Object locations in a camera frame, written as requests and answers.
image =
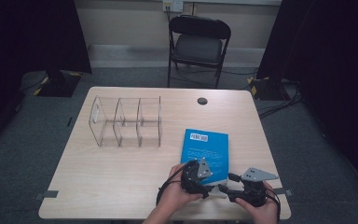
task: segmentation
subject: blue book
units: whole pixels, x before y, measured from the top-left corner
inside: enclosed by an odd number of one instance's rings
[[[226,184],[228,176],[228,134],[186,129],[181,163],[205,158],[212,175],[202,185]]]

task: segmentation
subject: gray carpet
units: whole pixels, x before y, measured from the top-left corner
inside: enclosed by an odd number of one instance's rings
[[[225,70],[254,72],[250,68]],[[21,110],[0,133],[0,223],[110,223],[43,220],[37,214],[41,202],[34,195],[48,188],[90,87],[166,87],[166,74],[165,67],[95,68],[93,75],[80,79],[71,98],[33,96],[36,86],[25,90]],[[43,75],[24,75],[23,88]],[[219,89],[247,90],[246,78],[251,76],[224,73]],[[175,77],[213,84],[212,73]],[[172,87],[206,88],[175,79]],[[287,85],[287,90],[294,95],[293,85]],[[255,101],[260,109],[280,103]],[[292,217],[282,223],[358,223],[358,174],[324,139],[307,107],[301,102],[291,105],[262,119],[262,124],[282,183],[295,194],[288,198]]]

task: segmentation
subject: clear acrylic file organizer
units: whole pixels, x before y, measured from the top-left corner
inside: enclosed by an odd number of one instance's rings
[[[89,126],[99,147],[159,147],[161,99],[96,96]]]

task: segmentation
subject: barcode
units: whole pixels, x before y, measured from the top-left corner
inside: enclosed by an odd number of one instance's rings
[[[203,142],[208,142],[208,135],[199,134],[199,133],[191,133],[190,134],[191,140],[198,140]]]

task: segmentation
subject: wooden table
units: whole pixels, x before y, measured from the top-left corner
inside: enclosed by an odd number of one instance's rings
[[[89,126],[96,95],[122,98],[161,97],[160,147],[98,147]],[[207,105],[197,100],[204,97]],[[89,90],[45,198],[42,218],[145,219],[155,207],[158,188],[179,163],[185,129],[228,133],[229,171],[242,175],[249,167],[278,174],[255,104],[248,91],[94,87]],[[279,179],[270,180],[280,188]],[[241,189],[228,181],[227,186]],[[286,197],[281,219],[291,216]],[[228,199],[208,197],[188,204],[172,219],[248,220]]]

